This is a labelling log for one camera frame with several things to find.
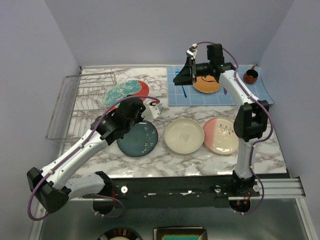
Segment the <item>screw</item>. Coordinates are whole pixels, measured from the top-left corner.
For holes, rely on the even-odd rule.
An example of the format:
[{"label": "screw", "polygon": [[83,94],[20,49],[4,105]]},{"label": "screw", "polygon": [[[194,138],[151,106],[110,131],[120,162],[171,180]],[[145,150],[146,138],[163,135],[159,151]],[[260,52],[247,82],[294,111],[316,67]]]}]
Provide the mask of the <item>screw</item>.
[{"label": "screw", "polygon": [[254,190],[255,192],[259,192],[259,191],[260,191],[260,187],[259,187],[258,185],[254,185],[254,186],[253,186],[253,190]]},{"label": "screw", "polygon": [[123,194],[126,194],[126,193],[128,192],[128,188],[127,188],[126,186],[123,186],[123,187],[121,188],[121,192],[122,192]]}]

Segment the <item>white wall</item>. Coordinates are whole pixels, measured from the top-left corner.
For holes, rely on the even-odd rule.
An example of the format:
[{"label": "white wall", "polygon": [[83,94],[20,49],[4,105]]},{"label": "white wall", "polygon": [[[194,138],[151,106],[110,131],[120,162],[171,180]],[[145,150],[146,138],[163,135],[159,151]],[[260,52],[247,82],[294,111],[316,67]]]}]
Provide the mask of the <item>white wall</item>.
[{"label": "white wall", "polygon": [[[223,43],[240,63],[257,63],[293,2],[45,1],[82,66],[184,64],[186,49],[200,41]],[[206,58],[205,48],[200,55]]]},{"label": "white wall", "polygon": [[285,162],[320,236],[320,2],[295,0],[261,60]]},{"label": "white wall", "polygon": [[43,0],[0,5],[0,238],[26,240],[26,173],[57,156],[45,135],[63,77],[79,68]]}]

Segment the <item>dark teal plate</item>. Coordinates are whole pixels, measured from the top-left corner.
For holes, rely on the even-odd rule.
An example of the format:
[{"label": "dark teal plate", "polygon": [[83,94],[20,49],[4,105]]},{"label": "dark teal plate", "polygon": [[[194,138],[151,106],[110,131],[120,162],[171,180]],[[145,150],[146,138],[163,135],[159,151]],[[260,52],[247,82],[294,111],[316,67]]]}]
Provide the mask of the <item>dark teal plate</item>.
[{"label": "dark teal plate", "polygon": [[135,124],[123,139],[116,141],[122,152],[131,157],[150,153],[158,143],[158,131],[149,121]]},{"label": "dark teal plate", "polygon": [[208,240],[203,228],[158,228],[156,240]]}]

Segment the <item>white marble surface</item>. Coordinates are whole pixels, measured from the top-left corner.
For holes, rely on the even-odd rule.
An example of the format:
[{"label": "white marble surface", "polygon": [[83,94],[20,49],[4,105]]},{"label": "white marble surface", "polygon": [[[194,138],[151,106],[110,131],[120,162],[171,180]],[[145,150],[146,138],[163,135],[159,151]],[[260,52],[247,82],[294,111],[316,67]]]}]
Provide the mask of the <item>white marble surface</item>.
[{"label": "white marble surface", "polygon": [[[162,114],[152,122],[159,133],[158,144],[148,155],[133,158],[124,155],[119,150],[117,143],[114,142],[92,157],[73,177],[88,176],[96,171],[104,171],[112,178],[229,175],[232,173],[237,161],[237,152],[228,156],[217,155],[202,145],[192,154],[178,155],[168,149],[163,140],[163,133],[169,123],[179,118],[196,120],[201,126],[213,117],[226,117],[234,120],[238,112],[236,106],[168,106],[167,69],[165,67],[84,69],[82,73],[103,73],[110,70],[115,72],[117,83],[127,80],[142,80],[149,85],[149,95],[160,99]],[[94,99],[92,109],[102,109],[103,111],[102,99],[103,97]],[[92,102],[85,97],[82,100],[78,99],[78,101]],[[88,112],[85,114],[76,113],[77,116],[82,114],[81,121],[83,122],[76,126],[78,130],[85,131],[95,119],[96,113],[93,113],[94,111]],[[286,164],[274,134],[271,139],[257,146],[254,170],[258,174],[286,172]]]}]

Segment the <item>wire dish rack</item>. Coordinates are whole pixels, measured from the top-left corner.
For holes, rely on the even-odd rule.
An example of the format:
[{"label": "wire dish rack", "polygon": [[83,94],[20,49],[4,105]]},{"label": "wire dish rack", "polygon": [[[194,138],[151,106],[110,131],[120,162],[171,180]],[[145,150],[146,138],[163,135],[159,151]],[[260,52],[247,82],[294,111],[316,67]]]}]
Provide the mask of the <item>wire dish rack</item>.
[{"label": "wire dish rack", "polygon": [[105,111],[104,97],[117,85],[114,72],[66,76],[54,106],[46,137],[63,144],[77,142]]}]

